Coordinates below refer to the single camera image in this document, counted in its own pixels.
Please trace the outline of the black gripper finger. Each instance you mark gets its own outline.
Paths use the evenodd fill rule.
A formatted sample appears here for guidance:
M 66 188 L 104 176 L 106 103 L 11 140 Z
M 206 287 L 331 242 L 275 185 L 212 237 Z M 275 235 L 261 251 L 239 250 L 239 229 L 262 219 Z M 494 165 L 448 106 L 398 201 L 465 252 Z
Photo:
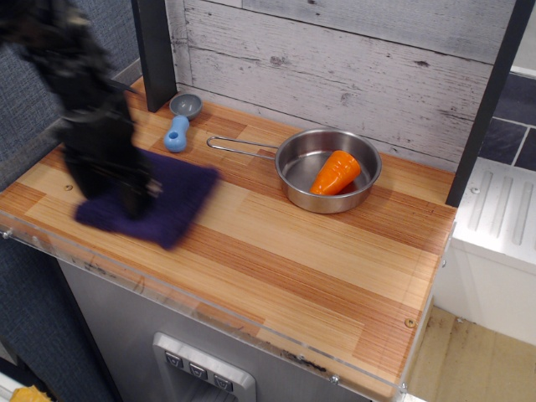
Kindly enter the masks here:
M 114 185 L 112 177 L 95 161 L 83 157 L 65 156 L 64 161 L 72 178 L 87 199 L 101 196 Z
M 149 177 L 130 177 L 121 181 L 121 201 L 130 218 L 140 218 L 155 198 L 153 184 L 154 181 Z

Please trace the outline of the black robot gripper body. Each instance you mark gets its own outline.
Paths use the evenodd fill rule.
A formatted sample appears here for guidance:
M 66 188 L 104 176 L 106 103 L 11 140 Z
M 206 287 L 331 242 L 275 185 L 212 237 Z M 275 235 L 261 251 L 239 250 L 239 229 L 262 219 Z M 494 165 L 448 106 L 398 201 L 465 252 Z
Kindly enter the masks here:
M 134 147 L 134 123 L 125 104 L 105 104 L 98 109 L 65 111 L 66 128 L 59 134 L 64 156 L 83 157 L 99 163 L 113 179 L 149 177 L 155 197 L 162 185 L 152 177 L 148 160 Z

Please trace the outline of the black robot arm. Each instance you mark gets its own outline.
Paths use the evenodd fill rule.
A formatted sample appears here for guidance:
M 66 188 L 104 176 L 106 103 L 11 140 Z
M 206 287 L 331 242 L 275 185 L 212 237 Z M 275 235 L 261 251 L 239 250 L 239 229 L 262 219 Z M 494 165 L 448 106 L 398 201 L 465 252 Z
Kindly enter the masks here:
M 65 123 L 58 138 L 83 195 L 95 198 L 115 184 L 126 214 L 140 217 L 161 185 L 132 143 L 126 88 L 108 77 L 89 20 L 70 1 L 3 1 L 1 41 L 16 44 L 58 97 Z

